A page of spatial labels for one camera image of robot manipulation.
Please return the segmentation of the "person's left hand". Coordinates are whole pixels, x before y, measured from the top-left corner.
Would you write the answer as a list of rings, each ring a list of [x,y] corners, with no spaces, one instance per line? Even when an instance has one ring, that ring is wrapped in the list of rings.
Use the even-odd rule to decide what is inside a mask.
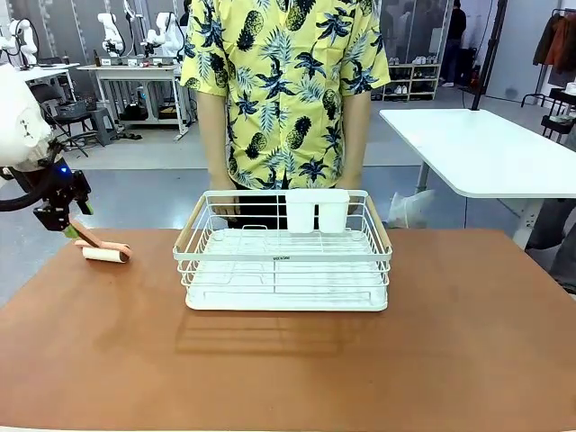
[[[357,191],[362,189],[362,175],[358,173],[345,174],[340,178],[337,187],[345,189],[348,192]],[[362,198],[349,193],[349,204],[347,206],[347,214],[351,215],[356,212]]]

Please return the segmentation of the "person's right hand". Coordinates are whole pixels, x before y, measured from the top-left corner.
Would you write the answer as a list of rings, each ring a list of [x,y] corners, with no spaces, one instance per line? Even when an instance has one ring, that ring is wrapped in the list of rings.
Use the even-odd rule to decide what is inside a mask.
[[[210,191],[224,191],[226,195],[214,195],[211,198],[212,210],[227,222],[232,222],[239,215],[239,198],[235,195],[236,186],[227,172],[210,174]]]

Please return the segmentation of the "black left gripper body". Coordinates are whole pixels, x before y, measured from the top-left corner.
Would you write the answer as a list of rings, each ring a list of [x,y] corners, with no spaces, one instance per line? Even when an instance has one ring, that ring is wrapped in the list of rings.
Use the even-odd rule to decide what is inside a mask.
[[[62,231],[70,220],[69,206],[78,199],[88,199],[90,185],[82,170],[57,169],[56,178],[33,209],[34,216],[48,231]]]

